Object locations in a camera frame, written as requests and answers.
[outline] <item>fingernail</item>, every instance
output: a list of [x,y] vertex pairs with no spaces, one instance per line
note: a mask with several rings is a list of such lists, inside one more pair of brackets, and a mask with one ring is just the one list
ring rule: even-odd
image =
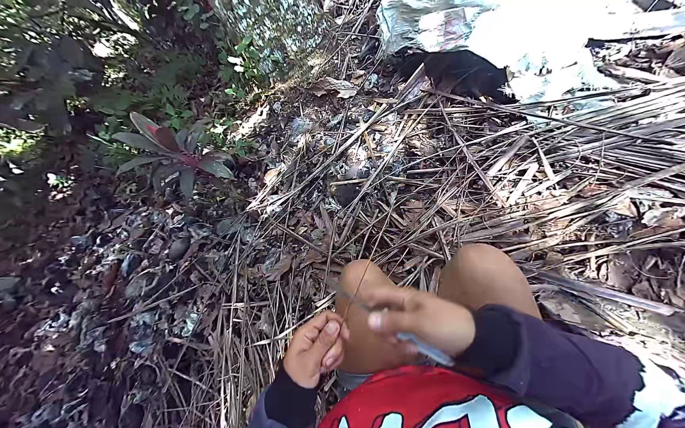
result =
[[327,333],[329,334],[337,334],[337,332],[340,329],[340,325],[337,324],[337,321],[330,321],[327,323]]
[[382,314],[379,312],[372,312],[369,314],[369,328],[372,330],[379,330],[382,327]]

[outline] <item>trash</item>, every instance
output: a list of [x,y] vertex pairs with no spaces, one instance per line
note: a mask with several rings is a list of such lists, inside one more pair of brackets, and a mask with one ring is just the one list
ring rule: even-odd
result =
[[310,91],[319,97],[331,92],[337,92],[338,98],[350,98],[353,95],[356,95],[358,88],[351,82],[330,77],[322,77],[310,87]]
[[620,87],[597,71],[586,47],[589,39],[685,31],[683,9],[610,14],[609,6],[607,0],[475,0],[451,6],[384,0],[377,21],[386,54],[404,48],[428,53],[470,50],[506,69],[510,93],[528,103],[560,99],[573,91]]
[[685,225],[685,206],[650,209],[644,213],[641,222],[647,226],[677,228]]

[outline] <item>green leaf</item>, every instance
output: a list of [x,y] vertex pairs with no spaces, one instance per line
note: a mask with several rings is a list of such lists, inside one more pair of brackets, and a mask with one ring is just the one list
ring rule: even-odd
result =
[[171,154],[165,147],[158,145],[155,141],[148,139],[146,136],[134,134],[131,132],[118,132],[113,134],[113,139],[122,142],[134,149],[155,151],[157,153]]
[[129,160],[125,164],[120,165],[115,175],[123,174],[124,172],[132,170],[140,165],[149,164],[151,162],[154,162],[156,160],[158,161],[161,159],[165,158],[162,158],[160,156],[137,156],[136,158]]
[[192,21],[192,18],[195,17],[199,13],[199,5],[191,5],[189,8],[186,10],[186,13],[184,14],[184,19],[187,21]]
[[189,130],[181,130],[176,133],[176,144],[180,151],[190,152],[186,149],[186,139],[189,137]]
[[174,131],[171,131],[170,128],[166,128],[165,126],[157,128],[157,130],[155,130],[155,141],[168,150],[173,152],[179,151],[179,145],[176,143],[176,136],[174,135]]
[[147,119],[147,117],[137,112],[131,112],[129,113],[129,116],[131,117],[131,123],[136,126],[136,129],[138,129],[142,135],[152,141],[155,141],[155,131],[157,128],[159,128],[157,123]]
[[200,119],[197,122],[195,122],[194,125],[192,125],[192,130],[189,134],[189,138],[186,139],[187,153],[194,153],[195,149],[197,148],[197,143],[200,141],[200,137],[203,136],[203,132],[205,131],[205,124],[207,122],[208,119]]
[[183,169],[179,172],[179,186],[184,199],[190,201],[195,190],[195,170],[192,168]]
[[203,156],[203,158],[197,163],[197,168],[206,170],[216,177],[234,178],[234,174],[232,174],[232,171],[229,168],[226,168],[223,163],[215,160],[211,156]]

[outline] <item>vegetation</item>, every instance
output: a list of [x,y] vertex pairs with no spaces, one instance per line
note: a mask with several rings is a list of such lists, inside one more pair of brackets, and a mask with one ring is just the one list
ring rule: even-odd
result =
[[176,181],[186,199],[192,199],[195,172],[203,170],[220,178],[234,178],[224,161],[231,156],[223,152],[203,153],[201,141],[207,138],[205,124],[208,119],[199,120],[191,129],[183,129],[176,134],[166,126],[158,126],[139,113],[131,113],[131,121],[140,134],[118,132],[114,139],[134,149],[149,151],[154,155],[139,155],[118,168],[118,174],[144,164],[155,164],[152,183],[155,189],[162,190]]
[[272,60],[227,41],[204,0],[0,1],[0,233],[43,211],[55,177],[150,174],[184,199],[198,178],[232,178],[250,148],[228,138],[233,112]]

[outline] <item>finger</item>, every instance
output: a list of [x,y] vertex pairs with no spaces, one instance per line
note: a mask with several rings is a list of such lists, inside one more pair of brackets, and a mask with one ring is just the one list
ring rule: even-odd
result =
[[334,344],[337,342],[339,333],[340,323],[338,323],[336,320],[331,320],[327,323],[324,329],[321,330],[318,338],[308,350],[310,361],[313,362],[313,364],[321,365],[321,360],[324,357],[324,354],[326,354],[329,348],[334,346]]
[[338,357],[340,354],[343,353],[343,339],[340,337],[337,338],[337,341],[335,342],[334,345],[332,345],[331,348],[327,351],[326,354],[324,354],[324,358],[321,360],[321,365],[323,365],[325,368],[329,367],[337,361]]
[[300,326],[298,331],[295,332],[295,336],[290,342],[290,349],[295,352],[309,350],[310,347],[314,345],[314,342],[316,342],[316,339],[319,337],[319,333],[321,333],[321,330],[327,325],[329,320],[342,322],[343,318],[332,311],[320,312],[318,315],[311,318],[309,322]]
[[396,348],[406,355],[416,355],[419,353],[419,347],[411,340],[399,340]]
[[311,318],[309,322],[303,325],[303,327],[314,328],[316,329],[316,331],[321,331],[324,328],[324,326],[326,326],[327,323],[332,320],[335,320],[339,324],[342,324],[343,317],[332,311],[324,311],[320,312],[318,315]]
[[330,365],[327,366],[327,367],[323,367],[323,368],[322,368],[322,373],[331,372],[332,370],[338,368],[338,367],[340,366],[340,364],[343,363],[343,360],[344,360],[344,359],[345,359],[345,351],[343,351],[340,355],[338,355],[338,356],[337,356],[337,359],[334,360],[334,361],[332,362],[332,364],[330,364]]
[[416,291],[414,289],[407,289],[401,287],[382,287],[382,288],[367,288],[361,291],[361,297],[373,304],[373,306],[396,306],[404,308],[408,302],[409,296],[412,296]]
[[347,323],[342,323],[342,330],[340,331],[340,336],[345,340],[350,340],[350,330],[348,329]]
[[402,311],[376,311],[369,314],[368,319],[369,328],[381,333],[415,333],[418,322],[413,313]]

